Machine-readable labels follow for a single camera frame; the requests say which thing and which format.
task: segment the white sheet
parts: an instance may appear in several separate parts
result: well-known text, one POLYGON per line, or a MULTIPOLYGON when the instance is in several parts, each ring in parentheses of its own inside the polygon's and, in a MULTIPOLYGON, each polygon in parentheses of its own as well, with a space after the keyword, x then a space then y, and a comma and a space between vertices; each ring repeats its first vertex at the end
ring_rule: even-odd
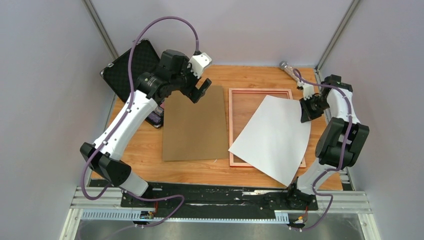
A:
POLYGON ((229 151, 288 186, 308 146, 311 122, 298 100, 267 95, 229 151))

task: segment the wooden tabletop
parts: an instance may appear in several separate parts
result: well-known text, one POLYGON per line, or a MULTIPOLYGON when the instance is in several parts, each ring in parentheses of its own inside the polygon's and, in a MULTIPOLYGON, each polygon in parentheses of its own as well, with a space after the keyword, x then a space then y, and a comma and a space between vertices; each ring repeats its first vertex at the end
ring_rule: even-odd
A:
MULTIPOLYGON (((302 76, 316 82, 312 68, 299 69, 302 76)), ((293 99, 303 97, 296 89, 296 82, 277 67, 213 65, 203 74, 213 85, 224 88, 225 114, 228 128, 228 88, 291 89, 293 99)), ((124 106, 119 99, 113 108, 111 122, 124 106)), ((326 128, 324 116, 311 123, 308 147, 305 153, 306 168, 300 168, 296 176, 302 175, 315 160, 315 147, 326 128)), ((162 129, 156 129, 143 122, 129 142, 122 161, 146 181, 231 185, 245 187, 283 187, 273 178, 253 167, 230 167, 229 159, 162 161, 162 129)), ((331 176, 322 190, 342 190, 338 173, 331 176)))

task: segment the metal frame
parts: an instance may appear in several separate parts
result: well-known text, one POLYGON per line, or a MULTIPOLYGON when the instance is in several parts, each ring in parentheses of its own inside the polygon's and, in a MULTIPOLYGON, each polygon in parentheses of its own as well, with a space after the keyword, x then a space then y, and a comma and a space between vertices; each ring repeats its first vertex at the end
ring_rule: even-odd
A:
MULTIPOLYGON (((99 16, 91 2, 91 0, 82 0, 87 7, 93 21, 100 32, 110 54, 116 59, 118 53, 114 48, 111 39, 109 38, 99 16)), ((322 81, 321 69, 325 64, 332 49, 343 33, 347 23, 351 19, 361 0, 352 0, 348 10, 346 11, 342 21, 337 27, 331 41, 321 56, 319 63, 315 67, 315 77, 318 83, 322 81)), ((325 111, 326 122, 331 119, 330 111, 325 111)), ((350 183, 349 172, 343 171, 340 173, 342 183, 350 183)), ((87 192, 90 195, 97 195, 102 188, 87 187, 87 192)), ((368 202, 367 196, 363 191, 319 191, 322 193, 331 193, 334 195, 334 200, 328 214, 355 213, 358 215, 361 223, 361 228, 365 240, 381 240, 377 229, 374 216, 368 202)), ((77 188, 73 197, 66 222, 63 226, 60 235, 61 240, 73 240, 76 236, 77 229, 81 219, 103 219, 103 220, 125 220, 132 221, 140 211, 152 211, 152 208, 124 208, 121 207, 122 193, 120 189, 109 188, 104 195, 96 200, 91 201, 86 199, 81 192, 81 188, 77 188)), ((317 196, 318 211, 310 211, 322 213, 329 203, 328 197, 317 196)), ((275 219, 272 220, 257 220, 257 219, 198 219, 198 218, 170 218, 170 222, 223 222, 223 223, 261 223, 267 222, 271 224, 281 224, 286 219, 285 217, 291 213, 302 213, 303 211, 288 210, 275 211, 275 219)))

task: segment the wall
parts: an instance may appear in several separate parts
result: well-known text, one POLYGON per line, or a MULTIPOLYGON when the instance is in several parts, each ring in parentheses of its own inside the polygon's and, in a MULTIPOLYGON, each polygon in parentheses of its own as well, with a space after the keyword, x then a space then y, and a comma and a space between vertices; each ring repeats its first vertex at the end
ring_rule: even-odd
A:
MULTIPOLYGON (((119 54, 154 19, 178 16, 196 28, 200 50, 214 64, 315 66, 351 0, 91 0, 119 54)), ((195 41, 184 23, 163 21, 147 33, 158 53, 192 55, 195 41)))
POLYGON ((112 59, 78 0, 2 1, 0 34, 0 239, 56 240, 79 147, 107 120, 112 59))
POLYGON ((362 1, 323 68, 353 85, 370 135, 351 177, 383 240, 422 239, 424 1, 362 1))

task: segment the purple cable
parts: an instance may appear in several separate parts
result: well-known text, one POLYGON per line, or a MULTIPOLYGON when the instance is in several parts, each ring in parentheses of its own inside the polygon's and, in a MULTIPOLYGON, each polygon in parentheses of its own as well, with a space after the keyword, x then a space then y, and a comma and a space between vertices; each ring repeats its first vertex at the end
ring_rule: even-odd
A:
POLYGON ((327 208, 325 209, 325 211, 324 211, 324 213, 322 214, 322 216, 319 218, 319 220, 317 221, 317 222, 315 222, 312 226, 309 226, 309 227, 306 227, 306 228, 302 228, 301 230, 302 230, 302 232, 303 231, 308 231, 308 230, 312 230, 312 229, 314 229, 316 226, 318 226, 320 223, 321 223, 321 221, 324 219, 324 217, 327 215, 327 212, 329 211, 329 209, 330 209, 330 207, 331 207, 331 204, 333 203, 333 195, 332 194, 329 194, 329 193, 319 193, 319 192, 317 192, 317 190, 315 189, 315 186, 317 185, 317 183, 318 183, 318 181, 320 180, 320 179, 322 179, 328 172, 338 172, 338 171, 340 171, 341 169, 342 169, 342 166, 343 166, 343 158, 345 157, 345 149, 346 149, 346 144, 347 144, 347 142, 348 142, 348 135, 349 135, 349 132, 351 131, 351 128, 352 128, 352 105, 351 105, 351 103, 349 102, 349 100, 348 100, 348 98, 346 97, 346 94, 342 91, 342 90, 340 90, 340 88, 338 88, 338 87, 336 87, 336 86, 332 86, 332 85, 327 85, 327 84, 319 84, 319 83, 313 83, 313 82, 309 82, 309 81, 307 81, 307 80, 305 80, 304 78, 302 78, 302 75, 301 75, 301 72, 297 69, 297 68, 294 68, 293 69, 293 73, 294 73, 294 75, 296 75, 296 77, 298 77, 299 78, 299 80, 301 81, 301 82, 305 82, 305 83, 307 83, 307 84, 310 84, 310 85, 313 85, 313 86, 317 86, 317 87, 322 87, 322 88, 331 88, 331 89, 334 89, 334 90, 336 90, 337 92, 339 92, 340 94, 341 94, 341 96, 344 98, 344 100, 346 101, 346 104, 347 104, 347 115, 348 115, 348 118, 349 118, 349 123, 348 123, 348 125, 347 125, 347 129, 346 129, 346 134, 344 135, 344 137, 343 137, 343 142, 342 142, 342 144, 341 144, 341 154, 340 154, 340 160, 339 160, 339 162, 338 162, 338 167, 337 168, 331 168, 331 169, 327 169, 326 171, 324 171, 323 173, 321 173, 321 175, 319 175, 316 179, 315 179, 315 181, 313 181, 313 184, 312 184, 312 191, 313 191, 313 193, 315 194, 315 195, 317 195, 317 196, 321 196, 321 197, 330 197, 331 199, 330 199, 330 201, 329 201, 329 203, 328 203, 328 206, 327 206, 327 208))
MULTIPOLYGON (((158 19, 156 19, 156 20, 154 20, 154 21, 152 21, 151 23, 149 23, 149 25, 147 25, 144 29, 143 29, 143 31, 141 31, 141 33, 137 36, 137 38, 135 39, 135 41, 134 41, 134 43, 132 44, 132 47, 131 47, 131 50, 130 50, 130 52, 129 52, 129 60, 128 60, 128 80, 129 80, 129 88, 130 88, 130 95, 129 95, 129 104, 128 104, 128 110, 131 110, 131 106, 133 105, 133 102, 134 102, 134 83, 133 83, 133 74, 132 74, 132 71, 131 71, 131 66, 132 66, 132 62, 133 62, 133 55, 134 55, 134 50, 135 50, 135 48, 136 48, 136 46, 137 46, 137 43, 139 42, 139 40, 142 38, 142 36, 146 33, 146 31, 151 27, 151 26, 153 26, 154 24, 156 24, 156 23, 158 23, 158 22, 160 22, 160 21, 163 21, 163 20, 167 20, 167 19, 174 19, 174 20, 178 20, 178 21, 181 21, 181 22, 183 22, 183 23, 185 23, 185 24, 187 24, 190 28, 191 28, 191 30, 193 31, 193 33, 194 33, 194 37, 195 37, 195 43, 196 43, 196 49, 195 49, 195 53, 196 52, 198 52, 199 51, 199 37, 198 37, 198 34, 197 34, 197 32, 196 32, 196 30, 195 30, 195 28, 193 27, 193 25, 191 25, 188 21, 186 21, 185 19, 182 19, 182 18, 180 18, 180 17, 177 17, 177 16, 164 16, 164 17, 160 17, 160 18, 158 18, 158 19)), ((103 140, 103 142, 107 142, 110 138, 111 138, 111 136, 114 134, 114 132, 118 129, 118 127, 122 124, 122 122, 124 121, 124 119, 125 119, 125 117, 127 116, 127 114, 128 114, 128 111, 125 111, 124 112, 124 114, 122 115, 122 117, 119 119, 119 121, 118 121, 118 123, 115 125, 115 127, 113 127, 112 128, 112 130, 110 130, 110 132, 109 132, 109 134, 104 138, 104 140, 103 140)), ((86 175, 86 172, 87 172, 87 169, 89 168, 89 165, 90 165, 90 163, 92 162, 92 160, 93 160, 93 158, 94 158, 94 156, 96 156, 97 155, 97 153, 103 148, 103 146, 105 145, 104 143, 101 143, 96 149, 95 149, 95 151, 91 154, 91 156, 88 158, 88 160, 86 161, 86 163, 84 164, 84 167, 83 167, 83 170, 82 170, 82 174, 81 174, 81 178, 79 179, 79 185, 81 186, 81 191, 82 191, 82 194, 87 198, 87 199, 89 199, 89 200, 97 200, 97 199, 99 199, 104 193, 105 193, 105 191, 106 191, 106 189, 108 188, 108 187, 110 187, 112 184, 111 183, 109 183, 107 186, 105 186, 104 188, 103 188, 103 190, 97 195, 97 196, 90 196, 90 195, 88 195, 88 193, 87 193, 87 190, 86 190, 86 185, 85 185, 85 183, 84 183, 84 179, 85 179, 85 175, 86 175)), ((183 195, 180 195, 180 194, 177 194, 177 195, 172 195, 172 196, 169 196, 169 197, 163 197, 163 198, 157 198, 157 199, 147 199, 147 198, 142 198, 142 197, 139 197, 139 196, 136 196, 136 195, 134 195, 132 192, 128 192, 130 195, 132 195, 133 197, 135 197, 136 199, 139 199, 139 200, 141 200, 141 201, 146 201, 146 202, 156 202, 156 201, 162 201, 162 200, 167 200, 167 199, 173 199, 173 198, 181 198, 181 202, 180 202, 180 204, 168 215, 168 216, 166 216, 164 219, 162 219, 162 220, 160 220, 160 221, 158 221, 158 222, 155 222, 155 223, 153 223, 153 224, 150 224, 150 225, 144 225, 143 227, 145 227, 145 228, 147 228, 147 227, 154 227, 154 226, 157 226, 157 225, 159 225, 159 224, 161 224, 161 223, 163 223, 164 221, 166 221, 167 219, 169 219, 182 205, 183 205, 183 202, 184 202, 184 196, 183 195)), ((123 230, 126 230, 126 229, 128 229, 129 227, 125 227, 125 228, 122 228, 122 229, 120 229, 120 230, 118 230, 117 232, 114 232, 112 235, 115 235, 115 234, 117 234, 117 233, 119 233, 119 232, 121 232, 121 231, 123 231, 123 230)))

